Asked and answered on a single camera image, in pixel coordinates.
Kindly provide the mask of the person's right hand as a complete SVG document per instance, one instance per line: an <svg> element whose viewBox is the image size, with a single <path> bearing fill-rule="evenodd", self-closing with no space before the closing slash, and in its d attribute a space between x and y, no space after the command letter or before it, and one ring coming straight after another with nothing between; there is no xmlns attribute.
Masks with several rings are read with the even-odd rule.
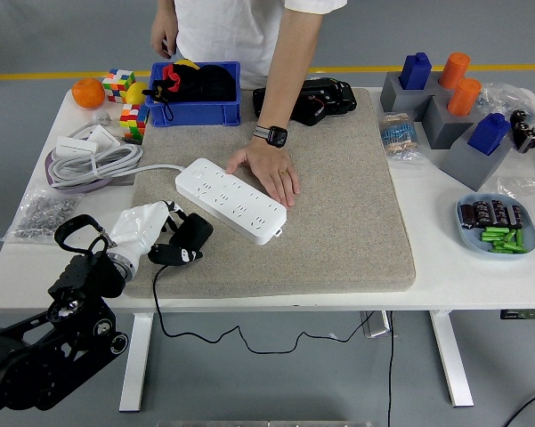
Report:
<svg viewBox="0 0 535 427"><path fill-rule="evenodd" d="M178 24L175 16L158 15L152 24L150 43L156 54L171 59L176 54Z"/></svg>

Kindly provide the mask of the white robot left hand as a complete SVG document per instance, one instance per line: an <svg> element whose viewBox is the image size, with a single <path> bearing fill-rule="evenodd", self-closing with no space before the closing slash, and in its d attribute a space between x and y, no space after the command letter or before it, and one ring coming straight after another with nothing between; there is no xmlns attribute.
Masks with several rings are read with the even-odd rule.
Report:
<svg viewBox="0 0 535 427"><path fill-rule="evenodd" d="M114 246L108 257L129 277L144 255L159 265L183 266L203 257L200 248L212 231L202 217L174 202L137 206L123 211L109 233Z"/></svg>

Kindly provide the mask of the person's left hand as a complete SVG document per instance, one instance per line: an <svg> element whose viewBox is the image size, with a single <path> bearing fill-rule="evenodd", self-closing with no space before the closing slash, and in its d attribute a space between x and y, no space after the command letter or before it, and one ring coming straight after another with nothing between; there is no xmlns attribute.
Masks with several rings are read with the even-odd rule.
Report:
<svg viewBox="0 0 535 427"><path fill-rule="evenodd" d="M287 209L295 205L301 191L300 180L285 149L275 148L265 139L253 136L247 146L231 155L225 172L234 173L240 165L249 167L269 197Z"/></svg>

